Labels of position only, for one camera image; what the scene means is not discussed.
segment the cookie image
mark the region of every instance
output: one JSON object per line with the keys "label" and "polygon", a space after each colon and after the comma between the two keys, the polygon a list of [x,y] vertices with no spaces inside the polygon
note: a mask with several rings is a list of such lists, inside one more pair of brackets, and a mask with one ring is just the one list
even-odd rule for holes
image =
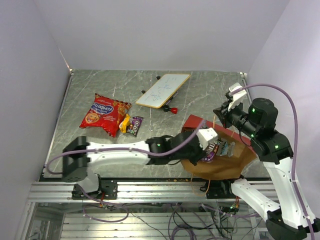
{"label": "cookie image", "polygon": [[93,123],[96,123],[99,121],[99,116],[98,114],[96,113],[88,113],[86,116],[85,116],[85,121],[86,123],[88,124],[93,124]]}
{"label": "cookie image", "polygon": [[121,116],[124,116],[126,114],[126,109],[124,106],[119,106],[118,107],[118,113],[121,114]]}

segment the snack bag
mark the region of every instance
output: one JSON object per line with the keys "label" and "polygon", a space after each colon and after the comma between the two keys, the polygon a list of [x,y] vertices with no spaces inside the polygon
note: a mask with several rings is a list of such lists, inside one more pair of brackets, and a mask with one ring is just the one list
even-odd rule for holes
{"label": "snack bag", "polygon": [[110,99],[96,93],[94,102],[79,127],[102,127],[110,136],[115,137],[119,124],[131,106],[129,102]]}
{"label": "snack bag", "polygon": [[144,118],[142,116],[130,117],[127,114],[123,122],[121,122],[119,125],[120,131],[122,133],[132,134],[136,137],[143,119]]}
{"label": "snack bag", "polygon": [[129,127],[127,127],[126,132],[136,137],[143,119],[144,118],[142,116],[132,117],[130,119],[131,124],[129,125]]}

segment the red chip bag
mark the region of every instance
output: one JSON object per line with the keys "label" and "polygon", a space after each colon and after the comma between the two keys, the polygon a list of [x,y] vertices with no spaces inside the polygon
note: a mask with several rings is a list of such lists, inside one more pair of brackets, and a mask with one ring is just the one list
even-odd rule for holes
{"label": "red chip bag", "polygon": [[129,102],[117,101],[96,93],[94,103],[79,127],[102,127],[110,136],[115,137],[119,124],[131,106]]}

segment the gray table top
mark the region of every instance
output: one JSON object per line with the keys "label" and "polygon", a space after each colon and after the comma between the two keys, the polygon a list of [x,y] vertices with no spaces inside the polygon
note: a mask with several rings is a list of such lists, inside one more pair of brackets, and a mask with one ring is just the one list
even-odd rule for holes
{"label": "gray table top", "polygon": [[[65,146],[78,136],[87,136],[89,142],[104,144],[133,143],[150,137],[173,135],[181,131],[184,122],[193,114],[212,121],[213,109],[226,100],[228,87],[243,80],[237,72],[218,71],[136,71],[136,70],[74,70],[62,114],[57,125],[49,159],[60,154]],[[156,81],[157,76],[167,73],[191,74],[178,90],[178,95],[170,106],[178,108],[177,114],[163,112],[162,109],[149,108],[135,104]],[[100,127],[79,128],[84,116],[90,109],[95,93],[119,101],[132,103],[129,115],[143,117],[137,137],[118,131],[115,138]],[[245,99],[244,109],[249,107]],[[62,170],[62,161],[53,162],[55,172]],[[115,178],[189,178],[181,164],[170,165],[106,165],[95,170],[102,177]],[[267,177],[268,173],[258,161],[248,165],[243,173],[247,177]],[[60,177],[44,173],[45,178]]]}

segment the small whiteboard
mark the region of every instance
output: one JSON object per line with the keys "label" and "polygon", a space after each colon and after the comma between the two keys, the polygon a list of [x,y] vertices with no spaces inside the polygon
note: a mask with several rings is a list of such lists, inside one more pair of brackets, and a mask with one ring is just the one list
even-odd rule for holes
{"label": "small whiteboard", "polygon": [[135,103],[159,109],[190,78],[190,74],[165,74]]}

